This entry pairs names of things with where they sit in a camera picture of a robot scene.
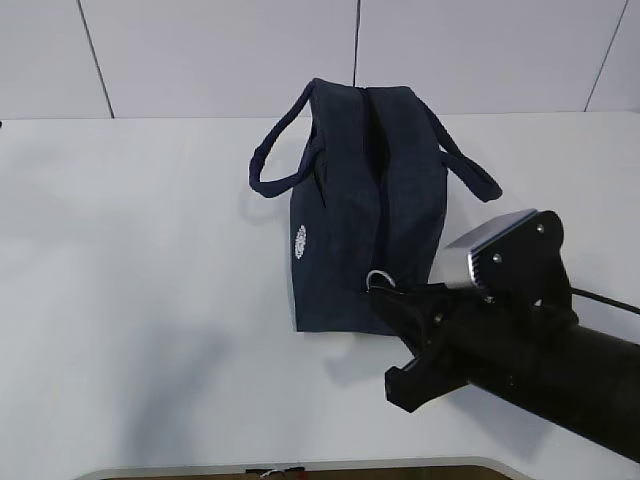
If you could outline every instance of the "bag zipper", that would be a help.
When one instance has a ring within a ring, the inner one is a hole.
[[[376,230],[376,239],[371,258],[372,270],[385,270],[387,263],[387,249],[389,238],[389,193],[387,172],[389,169],[390,153],[387,137],[380,123],[380,118],[373,105],[371,96],[366,88],[357,87],[362,95],[364,113],[364,155],[371,172],[371,176],[378,189],[380,204],[380,218]]]

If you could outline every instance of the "panel seam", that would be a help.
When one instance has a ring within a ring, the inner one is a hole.
[[[358,69],[358,46],[360,43],[360,10],[362,8],[362,0],[356,2],[356,32],[353,42],[353,78],[351,79],[351,86],[356,86],[356,72]]]
[[[96,70],[98,71],[98,78],[100,79],[100,85],[102,85],[102,92],[104,93],[104,97],[107,100],[107,107],[109,108],[109,115],[111,118],[116,118],[113,114],[113,107],[111,105],[111,99],[109,98],[109,92],[107,91],[107,85],[104,83],[104,77],[102,75],[102,70],[100,69],[100,64],[98,63],[98,56],[96,55],[96,49],[93,46],[93,40],[91,38],[91,33],[89,33],[89,26],[87,25],[87,18],[84,14],[84,9],[82,8],[81,0],[76,0],[78,4],[78,10],[80,11],[80,18],[82,19],[82,25],[84,26],[84,32],[87,35],[87,41],[89,42],[89,49],[91,50],[91,56],[93,57],[93,63],[96,66]]]
[[[584,106],[583,112],[586,112],[589,109],[589,104],[591,103],[591,98],[596,91],[596,87],[598,82],[600,81],[600,76],[602,75],[602,71],[604,70],[604,65],[607,63],[607,58],[609,57],[609,53],[611,53],[611,48],[613,47],[613,42],[616,39],[616,35],[618,35],[618,30],[620,29],[620,24],[622,23],[622,18],[624,17],[624,12],[627,10],[627,5],[629,5],[629,0],[625,0],[624,6],[622,7],[622,12],[620,12],[620,17],[618,18],[618,23],[616,24],[616,28],[613,31],[613,35],[611,36],[611,41],[609,42],[609,46],[607,47],[607,51],[604,54],[604,58],[602,59],[602,63],[600,64],[600,69],[598,70],[598,74],[596,75],[596,79],[593,82],[591,87],[591,92],[589,92],[589,97],[587,97],[587,103]]]

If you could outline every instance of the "metal ring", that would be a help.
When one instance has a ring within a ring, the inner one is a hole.
[[[367,273],[367,291],[371,288],[371,278],[374,275],[380,275],[384,277],[384,279],[389,283],[389,285],[391,285],[393,288],[396,288],[396,282],[393,280],[391,275],[389,275],[387,272],[385,272],[384,270],[371,270],[369,273]]]

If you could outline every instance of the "black cable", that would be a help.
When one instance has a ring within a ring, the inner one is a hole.
[[[587,290],[582,290],[575,287],[571,287],[571,293],[573,293],[574,295],[580,295],[581,297],[590,298],[591,300],[595,300],[596,302],[606,303],[607,305],[611,305],[612,307],[635,313],[636,315],[640,315],[640,308],[629,305],[628,303],[613,300],[608,297],[603,297],[602,295],[598,295],[597,293],[588,292]]]

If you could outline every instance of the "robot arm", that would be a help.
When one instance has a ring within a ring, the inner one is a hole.
[[[640,462],[640,346],[578,325],[554,212],[497,217],[443,253],[445,284],[371,275],[377,314],[414,355],[385,374],[412,412],[474,384]]]

